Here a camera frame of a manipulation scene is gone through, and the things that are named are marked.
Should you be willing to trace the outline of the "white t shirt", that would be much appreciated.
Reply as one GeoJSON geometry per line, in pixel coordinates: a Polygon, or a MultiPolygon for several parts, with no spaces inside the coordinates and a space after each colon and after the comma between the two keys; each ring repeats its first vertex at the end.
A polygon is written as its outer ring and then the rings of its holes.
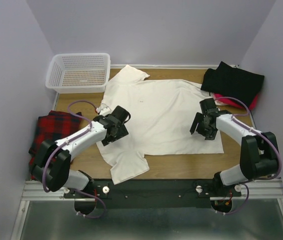
{"type": "Polygon", "coordinates": [[[103,146],[97,144],[110,165],[114,184],[135,178],[150,168],[147,155],[221,154],[222,139],[205,140],[190,128],[200,101],[209,97],[201,84],[184,79],[151,80],[130,65],[106,85],[101,103],[111,110],[121,106],[131,114],[126,123],[128,135],[103,146]]]}

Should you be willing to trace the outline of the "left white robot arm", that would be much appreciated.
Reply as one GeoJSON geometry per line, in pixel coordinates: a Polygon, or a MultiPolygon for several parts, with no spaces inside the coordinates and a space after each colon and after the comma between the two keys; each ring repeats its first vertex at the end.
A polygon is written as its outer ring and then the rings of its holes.
{"type": "Polygon", "coordinates": [[[61,188],[74,190],[88,197],[93,179],[82,171],[71,170],[71,162],[90,146],[100,142],[107,146],[129,134],[125,124],[131,114],[121,106],[100,113],[86,127],[58,140],[44,140],[35,154],[30,173],[41,182],[43,190],[56,192],[61,188]]]}

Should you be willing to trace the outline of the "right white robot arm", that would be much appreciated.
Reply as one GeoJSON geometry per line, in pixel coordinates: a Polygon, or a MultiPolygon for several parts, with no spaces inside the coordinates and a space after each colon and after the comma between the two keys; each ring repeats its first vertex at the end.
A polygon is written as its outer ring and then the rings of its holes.
{"type": "Polygon", "coordinates": [[[239,164],[214,174],[213,179],[203,181],[196,189],[208,191],[212,197],[221,197],[236,185],[257,179],[273,179],[282,169],[276,136],[261,132],[238,120],[227,110],[218,109],[213,98],[200,101],[201,111],[196,113],[190,133],[198,133],[206,141],[223,132],[240,146],[239,164]]]}

